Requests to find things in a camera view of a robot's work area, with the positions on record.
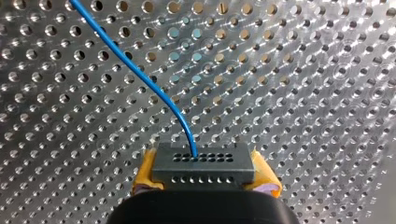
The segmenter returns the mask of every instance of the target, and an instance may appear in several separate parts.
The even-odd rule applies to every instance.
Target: hole
[[[148,61],[148,62],[154,62],[155,60],[157,59],[157,55],[154,53],[154,52],[149,52],[149,53],[147,53],[147,55],[146,55],[146,60]]]
[[[232,26],[236,26],[238,24],[239,20],[236,17],[231,17],[230,18],[230,23]]]
[[[39,3],[41,9],[48,11],[52,9],[52,3],[50,0],[41,0]]]
[[[152,38],[152,37],[155,36],[155,32],[154,32],[154,30],[152,28],[148,27],[148,28],[145,29],[144,36],[146,38]]]
[[[126,10],[128,10],[128,3],[124,1],[119,1],[117,3],[117,10],[120,12],[125,12]]]
[[[103,9],[103,4],[101,1],[93,1],[91,3],[91,8],[93,11],[102,11]]]
[[[109,83],[111,81],[111,75],[104,74],[104,75],[102,75],[101,80],[102,80],[103,83]]]
[[[263,37],[266,40],[270,40],[270,39],[274,38],[274,32],[272,32],[270,30],[266,30],[266,31],[264,31]]]
[[[85,82],[87,82],[88,80],[89,80],[89,77],[87,76],[87,74],[84,74],[84,73],[78,74],[78,81],[79,81],[80,83],[85,83]]]
[[[241,31],[241,33],[239,34],[239,37],[243,40],[247,40],[250,37],[250,33],[248,30],[243,30]]]
[[[204,4],[200,3],[200,2],[195,2],[192,5],[192,11],[195,14],[201,14],[204,11]]]
[[[100,61],[107,61],[107,59],[108,59],[108,53],[107,52],[105,52],[105,51],[99,51],[99,53],[98,53],[98,59],[100,60]]]
[[[151,2],[144,2],[142,9],[144,12],[150,13],[152,10],[154,10],[154,5]]]
[[[125,51],[124,54],[125,54],[125,56],[126,56],[127,58],[129,58],[129,60],[132,60],[133,56],[132,56],[132,53],[131,53],[131,52]]]
[[[168,30],[168,36],[172,39],[178,38],[179,34],[180,34],[180,32],[176,27],[171,27]]]
[[[275,4],[271,4],[268,8],[267,8],[267,14],[268,15],[275,15],[277,13],[277,6]]]
[[[14,0],[14,7],[19,10],[26,9],[26,2],[25,0]]]
[[[390,9],[387,10],[387,17],[393,18],[396,16],[396,9],[394,7],[391,7]]]
[[[290,13],[291,13],[292,15],[294,15],[294,16],[300,15],[301,11],[302,11],[302,9],[301,9],[301,7],[298,6],[298,5],[297,5],[297,6],[293,6],[293,7],[290,9]]]
[[[220,15],[226,14],[227,11],[228,11],[228,6],[227,6],[226,3],[220,3],[220,4],[218,5],[218,13],[219,13]]]
[[[381,24],[379,23],[379,21],[375,21],[373,23],[373,28],[378,29],[381,26]]]
[[[70,27],[70,35],[72,35],[72,36],[80,36],[81,35],[81,29],[78,26]]]
[[[170,2],[167,8],[169,13],[178,13],[180,11],[180,4],[176,2]]]
[[[141,21],[141,19],[140,19],[140,17],[138,17],[138,16],[133,16],[133,17],[131,18],[131,23],[132,23],[132,24],[138,24],[140,21]]]
[[[85,53],[81,50],[76,50],[74,53],[74,57],[77,61],[81,61],[85,59]]]
[[[194,39],[199,39],[202,36],[202,30],[201,29],[194,29],[191,33],[192,37]]]
[[[242,13],[245,15],[250,14],[253,11],[253,6],[251,4],[244,4],[241,9]]]
[[[48,25],[46,27],[46,35],[52,36],[52,35],[56,35],[56,34],[57,34],[57,30],[56,30],[55,26]]]
[[[119,30],[119,35],[120,35],[122,38],[126,38],[126,37],[128,37],[130,34],[131,34],[131,31],[129,31],[128,27],[126,27],[126,26],[121,27],[120,30]]]
[[[50,52],[50,57],[51,57],[52,60],[60,60],[62,58],[62,54],[61,54],[61,52],[59,50],[53,49]]]
[[[246,53],[241,53],[241,54],[238,56],[238,61],[239,61],[240,63],[246,63],[246,62],[248,61],[248,56],[246,55]]]
[[[177,176],[172,176],[172,183],[177,183],[178,182],[178,177]]]
[[[41,76],[41,74],[39,74],[37,72],[34,72],[32,74],[32,80],[33,80],[33,82],[41,82],[41,81],[43,81],[43,76]]]
[[[226,37],[226,32],[223,29],[219,29],[216,31],[217,39],[224,39]]]

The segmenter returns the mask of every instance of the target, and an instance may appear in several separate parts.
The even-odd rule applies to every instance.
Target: perforated metal sheet
[[[247,142],[304,223],[370,216],[394,153],[394,1],[83,1],[191,122]],[[174,116],[64,0],[0,1],[0,218],[104,223]]]

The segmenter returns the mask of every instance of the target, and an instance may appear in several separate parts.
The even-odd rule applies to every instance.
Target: insulated wire
[[[148,76],[146,76],[146,74],[136,66],[136,64],[134,64],[128,57],[125,56],[125,54],[117,47],[117,45],[113,42],[110,36],[106,34],[106,32],[95,21],[90,12],[79,2],[79,0],[70,0],[70,3],[91,26],[91,28],[100,36],[100,38],[107,44],[107,46],[114,52],[114,54],[171,108],[172,112],[180,121],[180,124],[187,135],[187,139],[189,140],[190,144],[191,155],[193,157],[198,156],[197,147],[195,145],[189,124],[184,119],[177,106],[171,101],[169,96],[166,95],[151,79],[149,79]]]

